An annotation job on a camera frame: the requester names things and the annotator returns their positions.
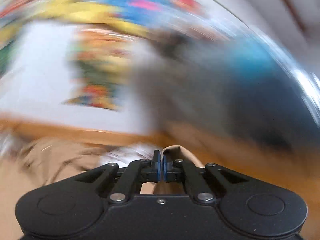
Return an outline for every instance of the black object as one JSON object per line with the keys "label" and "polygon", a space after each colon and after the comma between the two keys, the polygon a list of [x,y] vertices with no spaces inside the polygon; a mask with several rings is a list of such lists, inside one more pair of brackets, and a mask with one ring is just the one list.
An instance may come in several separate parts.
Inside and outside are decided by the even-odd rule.
{"label": "black object", "polygon": [[[127,168],[108,163],[26,193],[22,239],[302,239],[307,206],[295,193],[215,163],[170,160],[177,150]],[[140,195],[142,183],[182,183],[182,195]]]}

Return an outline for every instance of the silver screw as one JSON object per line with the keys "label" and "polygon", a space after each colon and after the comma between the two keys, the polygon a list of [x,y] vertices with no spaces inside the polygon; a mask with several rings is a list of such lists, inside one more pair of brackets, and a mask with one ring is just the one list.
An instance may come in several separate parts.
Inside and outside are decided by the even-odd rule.
{"label": "silver screw", "polygon": [[202,201],[209,201],[209,200],[212,200],[212,199],[213,199],[213,196],[212,196],[212,194],[210,194],[210,193],[204,192],[204,193],[200,193],[200,194],[198,195],[198,199],[200,199],[200,200],[202,200]]}
{"label": "silver screw", "polygon": [[125,199],[125,195],[122,193],[113,193],[110,195],[110,199],[113,201],[123,201]]}
{"label": "silver screw", "polygon": [[163,204],[165,203],[165,200],[162,199],[162,198],[158,198],[158,199],[157,199],[157,202],[158,202],[159,204],[163,205]]}

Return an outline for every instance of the silver rivet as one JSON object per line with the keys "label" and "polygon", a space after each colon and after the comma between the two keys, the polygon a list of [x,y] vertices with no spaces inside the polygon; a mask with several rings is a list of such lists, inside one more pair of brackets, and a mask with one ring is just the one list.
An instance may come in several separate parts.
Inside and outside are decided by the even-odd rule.
{"label": "silver rivet", "polygon": [[210,193],[204,192],[204,193],[200,193],[200,194],[198,195],[198,199],[200,199],[200,200],[202,200],[202,201],[209,201],[209,200],[212,200],[212,199],[213,199],[213,196],[212,196],[212,194],[210,194]]}
{"label": "silver rivet", "polygon": [[113,201],[123,201],[125,199],[125,195],[122,193],[113,193],[110,195],[110,199]]}
{"label": "silver rivet", "polygon": [[165,200],[162,199],[162,198],[158,198],[158,199],[157,199],[157,202],[162,205],[162,204],[165,203]]}

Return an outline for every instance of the wooden floor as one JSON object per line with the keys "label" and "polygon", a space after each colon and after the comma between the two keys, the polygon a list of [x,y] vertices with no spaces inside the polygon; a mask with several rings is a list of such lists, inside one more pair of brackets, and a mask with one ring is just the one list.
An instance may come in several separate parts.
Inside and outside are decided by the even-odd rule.
{"label": "wooden floor", "polygon": [[89,144],[114,146],[125,146],[139,141],[153,143],[161,147],[175,144],[183,145],[193,152],[202,163],[215,162],[299,194],[306,201],[309,210],[301,234],[307,240],[320,240],[320,159],[317,153],[306,150],[294,154],[261,150],[254,145],[212,136],[205,140],[205,134],[193,136],[192,138],[198,137],[199,140],[192,142],[189,138],[164,134],[147,137],[85,130],[27,122],[6,115],[0,118],[0,126],[9,127],[16,133],[30,138],[50,136]]}

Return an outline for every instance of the screw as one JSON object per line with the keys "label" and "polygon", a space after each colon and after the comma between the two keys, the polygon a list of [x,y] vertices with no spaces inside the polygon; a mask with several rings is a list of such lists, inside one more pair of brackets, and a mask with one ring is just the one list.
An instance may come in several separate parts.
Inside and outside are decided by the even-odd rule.
{"label": "screw", "polygon": [[212,199],[213,199],[213,196],[212,196],[212,194],[210,194],[210,193],[204,192],[204,193],[200,193],[200,194],[198,195],[198,199],[199,199],[199,200],[202,200],[202,201],[209,201],[209,200],[212,200]]}
{"label": "screw", "polygon": [[125,199],[125,195],[122,193],[113,193],[110,195],[110,199],[113,201],[123,201]]}
{"label": "screw", "polygon": [[158,198],[158,199],[157,199],[157,202],[158,202],[159,204],[163,205],[163,204],[165,203],[165,200],[162,199],[162,198]]}

